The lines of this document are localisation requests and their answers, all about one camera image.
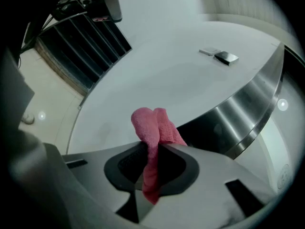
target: small metal object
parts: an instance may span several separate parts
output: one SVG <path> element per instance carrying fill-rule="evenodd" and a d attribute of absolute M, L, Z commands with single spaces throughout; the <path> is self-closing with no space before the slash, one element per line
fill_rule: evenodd
<path fill-rule="evenodd" d="M 219 53 L 221 51 L 219 49 L 216 49 L 216 48 L 207 47 L 207 48 L 199 49 L 199 52 L 204 53 L 204 54 L 209 55 L 209 56 L 213 56 L 216 53 Z"/>
<path fill-rule="evenodd" d="M 216 53 L 214 55 L 214 57 L 216 59 L 218 59 L 220 62 L 222 62 L 226 65 L 229 65 L 229 66 L 238 60 L 237 56 L 235 56 L 234 54 L 225 52 L 225 51 Z"/>

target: black slot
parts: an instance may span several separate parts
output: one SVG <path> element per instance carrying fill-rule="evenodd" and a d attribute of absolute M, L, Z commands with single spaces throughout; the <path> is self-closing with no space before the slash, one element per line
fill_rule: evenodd
<path fill-rule="evenodd" d="M 97 41 L 99 46 L 102 48 L 102 50 L 107 54 L 111 62 L 116 62 L 119 59 L 119 55 L 112 47 L 111 43 L 104 37 L 104 35 L 101 33 L 101 31 L 96 27 L 95 23 L 88 18 L 87 16 L 83 16 L 88 22 L 88 26 L 90 26 L 90 31 L 92 34 L 94 34 L 94 39 Z"/>
<path fill-rule="evenodd" d="M 186 162 L 181 156 L 176 155 L 161 145 L 159 146 L 158 179 L 161 186 L 179 177 L 185 168 Z"/>
<path fill-rule="evenodd" d="M 112 21 L 105 21 L 104 22 L 108 28 L 113 32 L 116 38 L 121 42 L 122 46 L 124 47 L 125 51 L 128 52 L 131 49 L 131 46 L 121 33 L 120 29 L 112 22 Z"/>
<path fill-rule="evenodd" d="M 116 212 L 116 214 L 134 223 L 139 223 L 134 191 L 130 193 L 128 201 Z"/>
<path fill-rule="evenodd" d="M 93 61 L 85 50 L 73 39 L 71 32 L 68 32 L 63 26 L 56 26 L 55 30 L 63 39 L 65 44 L 74 52 L 75 56 L 86 66 L 88 73 L 97 81 L 103 74 L 103 70 Z"/>
<path fill-rule="evenodd" d="M 104 71 L 108 70 L 112 64 L 110 59 L 77 20 L 72 19 L 70 22 L 79 33 L 80 36 L 78 37 L 78 40 L 84 50 Z"/>
<path fill-rule="evenodd" d="M 71 60 L 73 64 L 77 66 L 82 73 L 84 73 L 90 79 L 90 81 L 93 83 L 97 81 L 98 78 L 96 74 L 94 74 L 90 68 L 87 67 L 87 64 L 79 59 L 75 51 L 72 50 L 72 48 L 65 42 L 65 40 L 57 33 L 55 29 L 50 30 L 47 35 L 56 42 L 57 46 L 60 45 L 62 52 Z"/>
<path fill-rule="evenodd" d="M 56 60 L 65 66 L 61 68 L 61 71 L 65 72 L 65 75 L 72 78 L 77 85 L 81 86 L 81 88 L 87 92 L 93 86 L 94 82 L 72 62 L 72 60 L 62 51 L 62 47 L 58 47 L 56 44 L 58 41 L 50 36 L 41 36 L 40 39 L 42 43 L 48 45 L 48 49 L 52 52 Z"/>
<path fill-rule="evenodd" d="M 124 49 L 123 45 L 120 43 L 120 41 L 117 39 L 115 34 L 110 30 L 108 25 L 103 22 L 96 22 L 96 26 L 99 28 L 99 30 L 103 33 L 103 35 L 106 37 L 106 39 L 111 42 L 112 46 L 118 53 L 120 57 L 124 56 L 126 54 L 126 50 Z"/>
<path fill-rule="evenodd" d="M 250 192 L 240 180 L 227 182 L 226 187 L 238 203 L 246 217 L 263 208 L 263 204 Z"/>
<path fill-rule="evenodd" d="M 66 162 L 66 165 L 69 169 L 73 169 L 73 168 L 76 168 L 76 167 L 83 166 L 87 163 L 88 162 L 84 159 L 78 159 L 78 160 L 73 160 L 73 161 Z"/>
<path fill-rule="evenodd" d="M 136 183 L 147 164 L 147 148 L 138 148 L 118 163 L 120 172 L 132 183 Z"/>

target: wall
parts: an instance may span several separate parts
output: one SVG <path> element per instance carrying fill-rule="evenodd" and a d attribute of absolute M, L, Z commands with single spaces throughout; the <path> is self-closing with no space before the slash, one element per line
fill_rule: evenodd
<path fill-rule="evenodd" d="M 214 0 L 214 3 L 219 21 L 261 30 L 305 58 L 292 25 L 273 0 Z"/>
<path fill-rule="evenodd" d="M 198 21 L 216 21 L 214 0 L 120 0 L 118 23 L 134 47 L 146 36 Z"/>
<path fill-rule="evenodd" d="M 241 24 L 263 31 L 277 38 L 285 45 L 290 47 L 293 51 L 295 51 L 300 57 L 305 59 L 303 49 L 298 39 L 292 34 L 288 33 L 287 31 L 284 31 L 283 29 L 273 24 L 267 23 L 262 20 L 254 19 L 251 17 L 235 15 L 235 14 L 218 14 L 217 19 L 218 21 Z"/>
<path fill-rule="evenodd" d="M 200 21 L 225 21 L 268 33 L 303 56 L 286 16 L 273 0 L 120 0 L 118 23 L 135 47 L 147 36 Z"/>

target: white counter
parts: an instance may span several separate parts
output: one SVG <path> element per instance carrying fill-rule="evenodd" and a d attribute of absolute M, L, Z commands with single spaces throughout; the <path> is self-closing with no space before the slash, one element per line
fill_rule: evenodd
<path fill-rule="evenodd" d="M 216 21 L 152 33 L 142 42 L 84 102 L 69 154 L 138 141 L 130 118 L 140 107 L 166 108 L 176 126 L 191 121 L 249 82 L 279 44 L 255 29 Z M 228 67 L 198 52 L 209 46 L 233 53 L 239 61 Z"/>

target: black grille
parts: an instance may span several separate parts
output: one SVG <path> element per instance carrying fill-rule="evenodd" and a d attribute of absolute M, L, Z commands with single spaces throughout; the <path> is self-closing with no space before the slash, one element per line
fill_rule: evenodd
<path fill-rule="evenodd" d="M 46 29 L 36 49 L 61 78 L 85 95 L 131 46 L 112 21 L 93 22 L 79 15 Z"/>

